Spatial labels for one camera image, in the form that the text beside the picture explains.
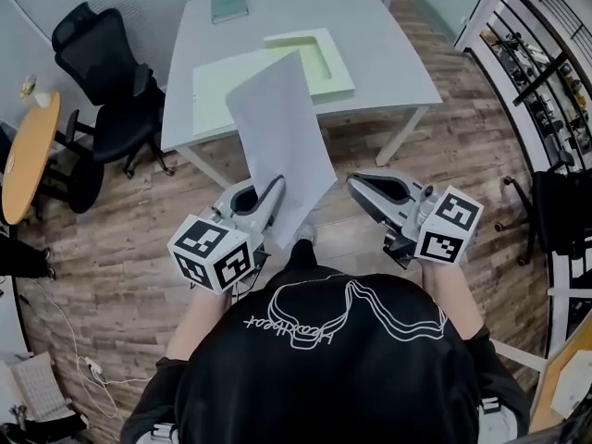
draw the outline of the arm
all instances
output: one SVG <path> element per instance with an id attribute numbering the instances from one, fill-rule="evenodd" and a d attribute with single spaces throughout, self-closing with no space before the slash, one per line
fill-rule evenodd
<path id="1" fill-rule="evenodd" d="M 463 271 L 455 265 L 422 262 L 422 275 L 425 292 L 442 308 L 471 353 L 481 398 L 497 398 L 514 413 L 518 436 L 526 434 L 530 422 L 528 402 L 489 340 L 489 330 Z"/>
<path id="2" fill-rule="evenodd" d="M 187 361 L 226 312 L 228 303 L 228 295 L 216 296 L 202 288 L 193 293 L 191 304 L 168 343 L 166 357 L 156 364 L 156 375 L 123 425 L 122 444 L 136 444 L 155 424 L 175 423 L 177 387 Z"/>

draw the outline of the teal notebook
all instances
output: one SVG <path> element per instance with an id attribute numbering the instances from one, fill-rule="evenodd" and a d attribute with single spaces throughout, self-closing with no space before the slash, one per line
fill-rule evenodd
<path id="1" fill-rule="evenodd" d="M 212 23 L 235 19 L 249 14 L 247 0 L 210 0 Z"/>

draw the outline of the wooden floor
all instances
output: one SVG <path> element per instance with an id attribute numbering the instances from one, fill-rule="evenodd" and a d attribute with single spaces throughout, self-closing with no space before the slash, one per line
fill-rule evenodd
<path id="1" fill-rule="evenodd" d="M 526 227 L 519 222 L 524 213 L 515 191 L 501 182 L 503 176 L 512 175 L 528 184 L 518 141 L 471 57 L 453 51 L 430 30 L 411 0 L 393 0 L 392 11 L 444 103 L 427 113 L 391 166 L 441 189 L 452 184 L 485 206 L 463 269 L 493 337 L 542 353 L 548 313 L 545 259 L 537 253 L 531 265 L 516 264 L 525 247 Z M 327 149 L 339 173 L 338 184 L 311 214 L 319 233 L 315 249 L 323 265 L 357 274 L 401 273 L 381 252 L 383 228 L 343 187 L 348 173 L 375 166 L 378 149 L 396 121 L 394 114 L 378 114 L 367 120 L 350 117 L 323 123 Z M 210 143 L 206 149 L 237 178 L 247 176 L 237 137 Z M 44 280 L 43 287 L 68 316 L 79 354 L 100 363 L 109 380 L 147 378 L 154 372 L 154 362 L 163 355 L 191 295 L 173 269 L 167 241 L 187 214 L 199 214 L 221 192 L 179 156 L 166 160 L 177 165 L 174 178 L 144 160 L 135 178 L 127 180 L 121 165 L 114 164 L 107 167 L 100 198 L 88 213 L 75 216 L 64 205 L 51 202 L 41 225 L 33 220 L 29 227 L 19 227 L 22 239 L 53 249 L 58 280 Z M 494 229 L 498 221 L 515 227 L 499 234 Z M 277 271 L 285 258 L 285 254 L 272 256 L 260 281 Z M 405 275 L 420 280 L 417 269 Z M 99 413 L 81 388 L 63 317 L 30 280 L 19 279 L 18 289 L 31 302 L 31 308 L 23 306 L 23 314 L 34 351 L 51 352 L 65 394 L 91 419 L 91 438 L 116 440 L 121 422 Z M 525 389 L 534 384 L 534 374 L 515 367 L 512 371 Z M 142 386 L 109 386 L 124 417 L 139 399 Z M 100 389 L 94 388 L 92 395 L 113 413 Z"/>

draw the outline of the black t-shirt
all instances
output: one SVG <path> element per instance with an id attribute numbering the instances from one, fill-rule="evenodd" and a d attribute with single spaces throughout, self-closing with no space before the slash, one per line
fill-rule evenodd
<path id="1" fill-rule="evenodd" d="M 187 363 L 159 363 L 122 442 L 174 422 L 181 443 L 473 443 L 488 397 L 523 434 L 524 395 L 485 328 L 463 341 L 412 282 L 341 276 L 231 307 Z"/>

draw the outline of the round wooden table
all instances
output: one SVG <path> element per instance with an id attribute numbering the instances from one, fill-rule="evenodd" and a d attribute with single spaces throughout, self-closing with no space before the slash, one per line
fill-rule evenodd
<path id="1" fill-rule="evenodd" d="M 27 214 L 54 142 L 59 119 L 59 93 L 46 108 L 31 108 L 18 129 L 6 160 L 2 209 L 6 222 L 17 224 Z"/>

